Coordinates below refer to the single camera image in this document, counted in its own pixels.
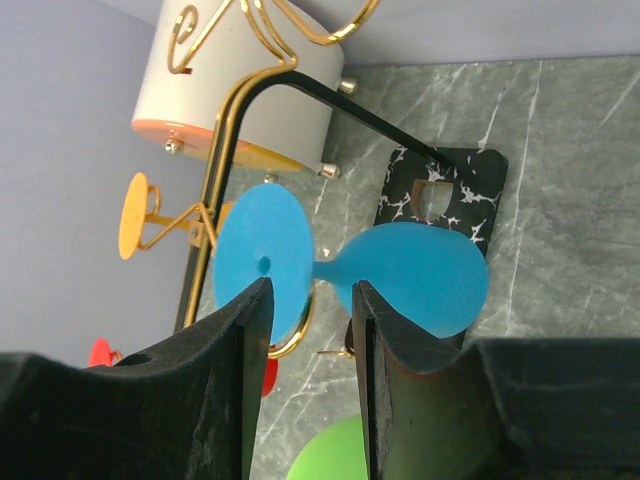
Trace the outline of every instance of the white container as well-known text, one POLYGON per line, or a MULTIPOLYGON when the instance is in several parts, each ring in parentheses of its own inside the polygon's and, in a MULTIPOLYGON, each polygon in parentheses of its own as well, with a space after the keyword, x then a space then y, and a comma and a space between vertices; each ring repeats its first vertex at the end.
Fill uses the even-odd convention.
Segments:
MULTIPOLYGON (((198 9, 198 25, 176 47, 175 64, 221 3, 191 0, 198 9)), ((232 86, 249 73, 277 65, 277 58, 259 42, 236 0, 189 63, 192 73, 172 74, 167 67, 169 38, 186 5, 185 0, 164 0, 132 127, 143 138, 162 145, 177 138, 184 143, 186 155, 206 159, 216 115, 232 86)), ((342 49, 311 43, 275 5, 266 2, 266 8, 281 36, 298 54, 297 70, 337 90, 344 63, 342 49)), ((294 8, 310 26, 325 32, 294 8)), ((254 13, 260 22, 257 10, 254 13)), ((331 113, 331 108, 291 87, 268 88, 244 117, 234 162, 276 171, 306 166, 319 172, 331 113)))

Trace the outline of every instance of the marble tabletop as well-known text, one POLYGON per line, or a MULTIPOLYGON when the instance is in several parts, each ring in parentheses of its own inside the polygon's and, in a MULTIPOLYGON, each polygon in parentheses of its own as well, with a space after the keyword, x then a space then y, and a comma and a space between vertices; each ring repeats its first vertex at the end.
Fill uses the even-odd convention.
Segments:
MULTIPOLYGON (((352 69, 353 100, 425 142, 493 148, 510 170, 489 247, 481 336, 640 336, 640 58, 352 69)), ((395 144, 335 114, 339 179, 283 178, 305 204, 317 258, 372 225, 395 144)), ((261 183, 234 167, 227 196, 261 183)), ((205 287, 200 315, 212 310, 205 287)), ((302 447, 359 412, 348 316, 320 282, 311 329, 262 403, 252 478, 282 480, 302 447)))

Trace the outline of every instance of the blue disc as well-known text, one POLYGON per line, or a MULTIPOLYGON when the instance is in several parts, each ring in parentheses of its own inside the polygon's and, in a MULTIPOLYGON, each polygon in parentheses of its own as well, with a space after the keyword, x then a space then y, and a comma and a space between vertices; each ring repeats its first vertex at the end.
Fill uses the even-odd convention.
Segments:
POLYGON ((221 307, 260 277, 273 282, 271 344, 302 315, 312 283, 311 226, 298 199, 278 184, 253 187, 227 216, 213 263, 213 296, 221 307))
POLYGON ((444 338, 468 328, 489 292, 482 253, 461 233, 413 223, 375 226, 330 262, 316 262, 351 313, 353 284, 366 280, 401 315, 444 338))

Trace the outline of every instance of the marble surface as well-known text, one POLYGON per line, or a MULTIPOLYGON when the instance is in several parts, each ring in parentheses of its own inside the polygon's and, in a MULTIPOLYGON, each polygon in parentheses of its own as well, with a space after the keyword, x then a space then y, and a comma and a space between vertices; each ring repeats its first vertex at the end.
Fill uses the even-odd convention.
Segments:
MULTIPOLYGON (((510 162, 479 336, 640 336, 640 58, 366 68, 353 99, 437 146, 494 148, 510 162)), ((373 223, 395 145, 335 115, 337 180, 283 179, 305 203, 318 258, 373 223)), ((234 168, 228 197, 262 181, 234 168)), ((201 314, 211 311, 210 286, 201 314)), ((359 412, 348 317, 326 284, 307 339, 263 401, 252 478, 281 480, 302 447, 359 412)))

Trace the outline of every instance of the black metal rod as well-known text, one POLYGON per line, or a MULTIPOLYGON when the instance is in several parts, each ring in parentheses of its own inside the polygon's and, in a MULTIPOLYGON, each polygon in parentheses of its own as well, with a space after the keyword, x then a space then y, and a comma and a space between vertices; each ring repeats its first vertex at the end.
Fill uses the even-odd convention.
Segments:
MULTIPOLYGON (((223 180, 222 180, 221 195, 218 197, 216 205, 212 205, 212 207, 215 209, 215 212, 216 212, 213 218, 214 225, 217 225, 218 215, 224 201, 224 193, 227 189, 229 174, 231 173, 231 166, 232 166, 231 159, 235 154, 238 135, 240 133, 240 127, 242 126, 242 121, 244 120, 244 116, 247 112, 247 109, 249 108, 251 103, 255 100, 255 98, 264 90, 268 89, 269 87, 273 87, 274 85, 287 85, 289 87, 295 88, 296 90, 299 90, 305 95, 308 95, 318 100, 319 102, 324 103, 325 105, 331 107, 334 110, 336 109, 340 110, 341 112, 347 114, 351 118, 359 121, 363 125, 366 125, 372 130, 380 133, 381 135, 384 135, 390 140, 393 140, 394 142, 402 145, 405 148, 408 148, 409 150, 417 153, 418 155, 425 157, 425 159, 432 158, 444 164, 451 163, 450 160, 445 155, 438 152, 435 148, 430 147, 429 145, 421 142, 420 140, 413 137, 412 135, 409 135, 407 132, 399 129, 398 127, 392 125, 386 120, 380 118, 376 114, 370 112, 366 108, 361 107, 357 103, 346 98, 343 94, 340 94, 335 90, 332 90, 331 88, 323 85, 322 83, 309 77, 308 75, 305 75, 304 73, 300 73, 296 71, 280 73, 272 77, 265 78, 261 82, 257 83, 247 93, 246 97, 240 103, 240 106, 238 109, 238 115, 236 116, 236 121, 234 122, 233 125, 230 126, 230 128, 232 129, 231 148, 229 149, 227 154, 229 157, 229 161, 227 161, 225 164, 226 167, 225 167, 223 180)), ((227 117, 231 103, 232 102, 229 102, 229 104, 227 105, 227 109, 224 112, 222 112, 222 115, 221 115, 222 118, 227 117)), ((221 131, 216 132, 216 134, 219 134, 220 138, 223 138, 225 133, 224 130, 227 128, 226 122, 220 122, 218 128, 220 128, 221 131)), ((218 142, 216 146, 216 151, 214 152, 214 156, 213 156, 215 167, 210 177, 210 181, 205 188, 205 204, 208 204, 211 201, 213 183, 217 176, 217 169, 221 165, 221 162, 220 162, 221 148, 222 148, 222 142, 218 142)), ((195 264, 196 264, 195 259, 196 259, 196 256, 198 255, 198 251, 199 251, 198 247, 191 247, 189 249, 187 268, 185 271, 184 283, 182 285, 182 293, 180 296, 178 314, 176 317, 176 323, 174 328, 174 331, 176 332, 179 330, 182 330, 183 328, 184 316, 186 315, 187 305, 189 303, 188 302, 189 294, 191 292, 191 285, 193 282, 193 273, 194 273, 195 264)), ((199 291, 198 297, 200 297, 201 295, 202 295, 202 291, 199 291)))

